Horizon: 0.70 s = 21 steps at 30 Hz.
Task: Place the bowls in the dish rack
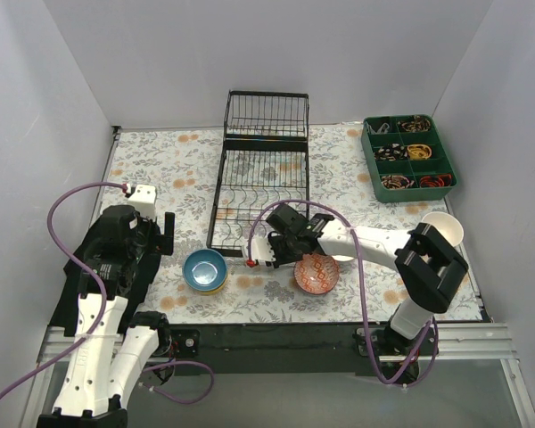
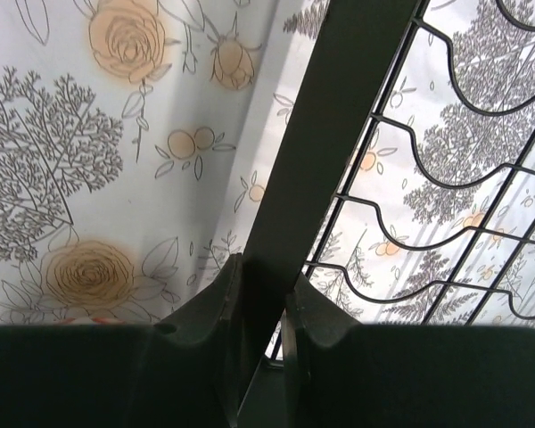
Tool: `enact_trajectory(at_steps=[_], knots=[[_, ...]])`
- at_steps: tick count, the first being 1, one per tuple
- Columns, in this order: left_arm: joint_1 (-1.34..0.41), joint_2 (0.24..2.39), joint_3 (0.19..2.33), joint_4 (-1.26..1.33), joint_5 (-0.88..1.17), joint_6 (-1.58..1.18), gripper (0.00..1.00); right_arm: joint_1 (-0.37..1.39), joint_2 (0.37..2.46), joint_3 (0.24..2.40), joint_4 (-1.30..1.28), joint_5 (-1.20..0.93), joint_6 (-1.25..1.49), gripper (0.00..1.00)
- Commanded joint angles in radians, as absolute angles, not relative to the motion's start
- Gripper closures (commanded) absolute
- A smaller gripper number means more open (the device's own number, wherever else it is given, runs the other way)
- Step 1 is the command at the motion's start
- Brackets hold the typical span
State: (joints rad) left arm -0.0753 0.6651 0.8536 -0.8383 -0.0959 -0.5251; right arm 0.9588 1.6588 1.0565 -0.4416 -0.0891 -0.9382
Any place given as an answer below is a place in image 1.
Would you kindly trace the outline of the red patterned bowl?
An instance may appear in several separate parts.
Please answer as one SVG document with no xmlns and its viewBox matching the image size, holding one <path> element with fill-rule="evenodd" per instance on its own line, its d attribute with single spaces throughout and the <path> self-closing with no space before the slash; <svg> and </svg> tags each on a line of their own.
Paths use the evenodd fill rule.
<svg viewBox="0 0 535 428">
<path fill-rule="evenodd" d="M 320 254 L 306 254 L 293 269 L 295 282 L 306 293 L 324 295 L 339 282 L 340 269 L 337 261 Z"/>
</svg>

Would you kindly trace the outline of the blue ceramic bowl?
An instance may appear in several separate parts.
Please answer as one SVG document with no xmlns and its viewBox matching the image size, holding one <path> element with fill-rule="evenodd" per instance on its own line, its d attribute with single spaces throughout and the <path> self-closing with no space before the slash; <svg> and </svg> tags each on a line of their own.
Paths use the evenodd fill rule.
<svg viewBox="0 0 535 428">
<path fill-rule="evenodd" d="M 195 284 L 218 284 L 226 281 L 227 263 L 224 257 L 212 249 L 192 252 L 185 260 L 182 274 L 191 287 Z"/>
</svg>

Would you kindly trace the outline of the plain white bowl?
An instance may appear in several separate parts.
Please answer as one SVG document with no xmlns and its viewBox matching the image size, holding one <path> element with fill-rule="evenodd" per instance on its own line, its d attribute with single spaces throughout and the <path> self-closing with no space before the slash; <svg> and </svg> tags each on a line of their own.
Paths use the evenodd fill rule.
<svg viewBox="0 0 535 428">
<path fill-rule="evenodd" d="M 335 255 L 333 256 L 333 259 L 337 262 L 343 263 L 343 262 L 350 262 L 354 260 L 353 257 L 350 256 L 342 256 L 342 255 Z"/>
</svg>

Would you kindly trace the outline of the black wire dish rack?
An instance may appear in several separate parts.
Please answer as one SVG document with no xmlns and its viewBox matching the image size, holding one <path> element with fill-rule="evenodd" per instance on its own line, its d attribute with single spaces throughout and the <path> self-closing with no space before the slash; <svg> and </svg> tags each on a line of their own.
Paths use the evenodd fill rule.
<svg viewBox="0 0 535 428">
<path fill-rule="evenodd" d="M 231 90 L 206 244 L 242 257 L 260 212 L 309 198 L 309 96 Z"/>
</svg>

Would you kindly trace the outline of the yellow bowl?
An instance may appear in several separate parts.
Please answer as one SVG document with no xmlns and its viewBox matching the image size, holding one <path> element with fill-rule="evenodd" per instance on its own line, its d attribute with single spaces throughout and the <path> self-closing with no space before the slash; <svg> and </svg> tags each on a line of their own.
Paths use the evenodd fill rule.
<svg viewBox="0 0 535 428">
<path fill-rule="evenodd" d="M 191 288 L 201 295 L 213 295 L 215 293 L 221 292 L 225 288 L 225 285 L 226 281 L 223 281 L 222 283 L 218 284 L 195 284 L 192 285 Z"/>
</svg>

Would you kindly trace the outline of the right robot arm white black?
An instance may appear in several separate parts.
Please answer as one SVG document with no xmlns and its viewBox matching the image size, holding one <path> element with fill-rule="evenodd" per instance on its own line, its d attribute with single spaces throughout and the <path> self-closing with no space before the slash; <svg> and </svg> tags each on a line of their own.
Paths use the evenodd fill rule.
<svg viewBox="0 0 535 428">
<path fill-rule="evenodd" d="M 267 217 L 272 230 L 250 241 L 249 254 L 275 268 L 306 254 L 361 259 L 399 273 L 408 297 L 385 328 L 387 347 L 410 352 L 426 323 L 448 311 L 469 266 L 457 248 L 464 239 L 461 223 L 445 212 L 425 215 L 411 230 L 353 226 L 339 215 L 317 213 L 306 218 L 290 205 L 277 206 Z"/>
</svg>

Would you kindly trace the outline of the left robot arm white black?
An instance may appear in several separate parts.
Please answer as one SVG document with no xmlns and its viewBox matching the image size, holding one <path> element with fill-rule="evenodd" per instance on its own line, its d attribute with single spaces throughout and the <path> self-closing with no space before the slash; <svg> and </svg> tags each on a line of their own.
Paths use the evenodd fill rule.
<svg viewBox="0 0 535 428">
<path fill-rule="evenodd" d="M 64 268 L 53 323 L 73 338 L 66 377 L 40 427 L 125 427 L 130 394 L 151 356 L 168 356 L 167 317 L 138 311 L 161 258 L 173 253 L 175 216 L 164 225 L 132 205 L 105 209 Z"/>
</svg>

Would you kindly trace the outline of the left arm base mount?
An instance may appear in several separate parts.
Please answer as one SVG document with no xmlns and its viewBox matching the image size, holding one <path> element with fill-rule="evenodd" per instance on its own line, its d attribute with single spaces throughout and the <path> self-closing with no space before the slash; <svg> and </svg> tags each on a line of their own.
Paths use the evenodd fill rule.
<svg viewBox="0 0 535 428">
<path fill-rule="evenodd" d="M 201 334 L 196 328 L 168 328 L 167 340 L 150 356 L 147 366 L 157 366 L 173 360 L 193 360 L 199 354 Z M 149 386 L 162 386 L 176 373 L 174 366 L 150 369 L 141 375 L 141 381 Z"/>
</svg>

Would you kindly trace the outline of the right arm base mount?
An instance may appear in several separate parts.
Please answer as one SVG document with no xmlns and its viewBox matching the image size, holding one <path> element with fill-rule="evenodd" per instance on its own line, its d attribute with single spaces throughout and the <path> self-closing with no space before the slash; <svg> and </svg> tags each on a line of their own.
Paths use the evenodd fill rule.
<svg viewBox="0 0 535 428">
<path fill-rule="evenodd" d="M 439 331 L 436 326 L 424 328 L 415 339 L 407 339 L 389 326 L 371 328 L 369 335 L 358 328 L 352 335 L 355 351 L 371 360 L 371 368 L 377 366 L 385 379 L 392 379 L 388 386 L 407 389 L 422 382 L 432 371 L 439 354 Z"/>
</svg>

